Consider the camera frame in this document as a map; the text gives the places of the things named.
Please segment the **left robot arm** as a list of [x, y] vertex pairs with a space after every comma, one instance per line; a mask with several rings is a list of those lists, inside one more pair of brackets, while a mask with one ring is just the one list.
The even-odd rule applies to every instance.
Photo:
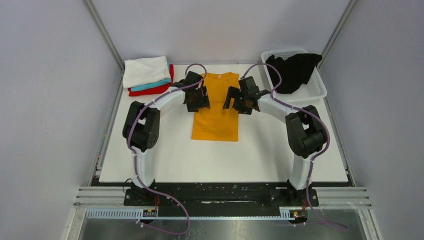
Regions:
[[186, 105], [188, 112], [209, 108], [207, 87], [171, 87], [148, 103], [133, 101], [129, 106], [122, 136], [133, 158], [132, 181], [139, 188], [135, 197], [144, 206], [152, 204], [157, 193], [150, 186], [155, 182], [153, 147], [159, 140], [161, 117], [180, 105]]

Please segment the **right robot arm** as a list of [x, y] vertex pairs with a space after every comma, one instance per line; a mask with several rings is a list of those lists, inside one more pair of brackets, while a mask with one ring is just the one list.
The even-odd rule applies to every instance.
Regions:
[[287, 141], [294, 154], [286, 198], [293, 206], [301, 205], [311, 190], [315, 159], [330, 145], [328, 128], [317, 109], [313, 105], [300, 108], [283, 102], [273, 97], [268, 90], [255, 90], [249, 94], [233, 86], [228, 88], [223, 108], [233, 108], [245, 115], [256, 110], [285, 124]]

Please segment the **yellow t shirt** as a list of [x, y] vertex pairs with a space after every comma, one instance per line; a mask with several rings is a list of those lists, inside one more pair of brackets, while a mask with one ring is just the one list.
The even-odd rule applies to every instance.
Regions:
[[229, 87], [237, 87], [239, 74], [233, 72], [208, 73], [204, 86], [210, 107], [194, 114], [192, 140], [237, 142], [239, 140], [239, 114], [234, 109], [224, 109]]

